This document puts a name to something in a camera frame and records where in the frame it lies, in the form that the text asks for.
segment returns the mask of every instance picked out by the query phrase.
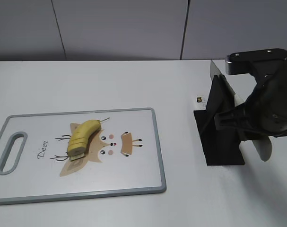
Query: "cutting board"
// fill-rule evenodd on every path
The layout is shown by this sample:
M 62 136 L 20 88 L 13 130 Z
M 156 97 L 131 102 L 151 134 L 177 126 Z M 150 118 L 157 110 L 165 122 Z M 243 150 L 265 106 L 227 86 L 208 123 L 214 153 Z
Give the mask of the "cutting board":
M 71 162 L 66 151 L 72 132 L 87 120 L 106 118 L 87 155 Z M 152 108 L 13 115 L 0 131 L 0 204 L 165 190 Z

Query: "small object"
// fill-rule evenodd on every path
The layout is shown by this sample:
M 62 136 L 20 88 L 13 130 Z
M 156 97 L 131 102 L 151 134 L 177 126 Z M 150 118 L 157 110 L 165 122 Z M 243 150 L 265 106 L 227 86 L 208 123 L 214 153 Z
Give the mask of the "small object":
M 100 131 L 102 121 L 89 120 L 79 125 L 69 140 L 67 154 L 69 157 L 84 154 L 87 149 L 88 138 L 95 132 Z
M 82 157 L 86 156 L 85 153 L 81 153 L 80 155 L 70 156 L 70 161 L 75 161 L 77 159 L 80 159 Z

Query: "deer illustration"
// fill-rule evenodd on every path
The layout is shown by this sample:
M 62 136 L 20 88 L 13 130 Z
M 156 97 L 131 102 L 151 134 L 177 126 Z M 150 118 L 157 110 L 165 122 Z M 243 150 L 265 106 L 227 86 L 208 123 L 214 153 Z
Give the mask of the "deer illustration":
M 71 133 L 73 134 L 74 130 L 79 126 L 80 124 L 77 123 L 71 123 L 70 124 L 70 129 L 71 129 Z M 61 172 L 60 172 L 60 176 L 67 176 L 70 175 L 72 173 L 75 173 L 77 171 L 79 171 L 80 169 L 82 169 L 88 161 L 91 162 L 101 162 L 98 155 L 99 153 L 101 155 L 105 154 L 104 148 L 107 146 L 116 146 L 116 143 L 105 143 L 103 142 L 103 140 L 105 139 L 104 136 L 101 137 L 100 139 L 100 135 L 104 130 L 101 129 L 100 131 L 94 133 L 93 135 L 90 136 L 89 141 L 88 141 L 88 146 L 87 146 L 87 150 L 85 152 L 85 157 L 77 159 L 75 161 L 70 161 L 68 160 L 68 156 L 57 156 L 55 155 L 55 157 L 52 157 L 51 159 L 55 159 L 57 162 L 60 161 L 65 161 L 66 163 L 64 164 Z M 61 140 L 67 140 L 70 139 L 70 135 L 63 135 L 60 138 L 56 138 L 58 141 Z M 132 155 L 132 148 L 133 147 L 142 147 L 142 144 L 140 145 L 133 145 L 133 142 L 136 141 L 142 141 L 142 139 L 137 139 L 137 140 L 132 140 L 132 135 L 130 132 L 125 132 L 121 135 L 121 139 L 122 139 L 122 148 L 121 148 L 121 153 L 125 156 L 128 157 L 130 155 Z

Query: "cutting board handle hole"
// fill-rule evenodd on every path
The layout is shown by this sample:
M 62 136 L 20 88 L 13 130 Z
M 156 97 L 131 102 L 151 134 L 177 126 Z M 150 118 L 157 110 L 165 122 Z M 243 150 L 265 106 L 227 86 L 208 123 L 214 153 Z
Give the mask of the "cutting board handle hole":
M 27 134 L 23 131 L 16 132 L 10 136 L 0 158 L 0 175 L 10 174 L 16 169 L 26 139 Z

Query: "white cutting board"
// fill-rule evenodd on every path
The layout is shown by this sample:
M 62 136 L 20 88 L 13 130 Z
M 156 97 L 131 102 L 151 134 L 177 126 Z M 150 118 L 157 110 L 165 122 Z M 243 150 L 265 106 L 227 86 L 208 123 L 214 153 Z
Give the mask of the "white cutting board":
M 99 138 L 90 144 L 96 146 L 91 156 L 74 162 L 54 158 L 66 156 L 69 139 L 58 140 L 68 138 L 62 135 L 71 135 L 72 123 L 108 117 L 101 124 Z M 0 159 L 10 136 L 19 131 L 25 132 L 27 139 L 16 169 L 0 175 L 0 204 L 157 193 L 166 189 L 151 108 L 10 116 L 0 132 Z M 131 133 L 132 140 L 142 140 L 132 143 L 142 146 L 132 146 L 128 157 L 122 153 L 122 135 L 126 132 Z

